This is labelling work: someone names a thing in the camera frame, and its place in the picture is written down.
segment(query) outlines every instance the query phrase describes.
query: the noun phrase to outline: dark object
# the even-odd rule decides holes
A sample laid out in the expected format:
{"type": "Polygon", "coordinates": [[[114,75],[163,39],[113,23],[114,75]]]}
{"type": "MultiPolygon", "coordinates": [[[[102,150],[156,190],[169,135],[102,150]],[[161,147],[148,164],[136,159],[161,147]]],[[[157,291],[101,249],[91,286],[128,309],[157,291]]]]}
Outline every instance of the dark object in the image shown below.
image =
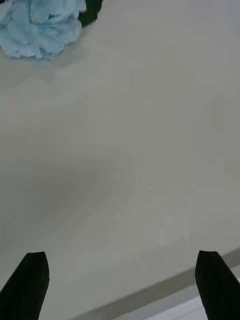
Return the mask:
{"type": "Polygon", "coordinates": [[[103,0],[86,0],[86,12],[80,13],[78,19],[81,25],[86,27],[98,18],[98,13],[102,8],[103,0]]]}
{"type": "Polygon", "coordinates": [[[0,292],[0,319],[38,320],[48,286],[45,252],[28,253],[0,292]]]}
{"type": "Polygon", "coordinates": [[[240,283],[217,252],[199,252],[195,279],[208,320],[240,319],[240,283]]]}

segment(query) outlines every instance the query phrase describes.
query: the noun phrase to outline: black object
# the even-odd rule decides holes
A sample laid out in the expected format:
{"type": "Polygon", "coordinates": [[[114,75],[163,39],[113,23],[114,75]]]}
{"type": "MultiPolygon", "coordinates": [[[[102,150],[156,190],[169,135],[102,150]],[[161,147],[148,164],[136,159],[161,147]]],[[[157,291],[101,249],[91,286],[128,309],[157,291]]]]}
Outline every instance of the black object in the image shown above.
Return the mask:
{"type": "Polygon", "coordinates": [[[102,8],[103,0],[86,0],[86,12],[80,12],[78,20],[86,27],[98,18],[98,13],[102,8]]]}
{"type": "Polygon", "coordinates": [[[45,252],[26,254],[0,292],[0,319],[38,320],[48,286],[45,252]]]}
{"type": "Polygon", "coordinates": [[[195,279],[208,320],[240,319],[240,283],[217,252],[199,252],[195,279]]]}

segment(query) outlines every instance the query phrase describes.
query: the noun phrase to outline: light blue tissue paper pom pom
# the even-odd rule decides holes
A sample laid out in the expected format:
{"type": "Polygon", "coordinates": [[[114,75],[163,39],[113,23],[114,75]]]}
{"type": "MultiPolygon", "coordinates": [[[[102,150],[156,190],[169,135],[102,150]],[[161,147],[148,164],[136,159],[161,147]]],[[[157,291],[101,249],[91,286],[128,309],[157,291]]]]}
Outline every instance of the light blue tissue paper pom pom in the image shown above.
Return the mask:
{"type": "Polygon", "coordinates": [[[8,0],[7,5],[0,15],[0,47],[9,57],[38,60],[52,60],[79,37],[79,12],[86,10],[85,0],[8,0]]]}

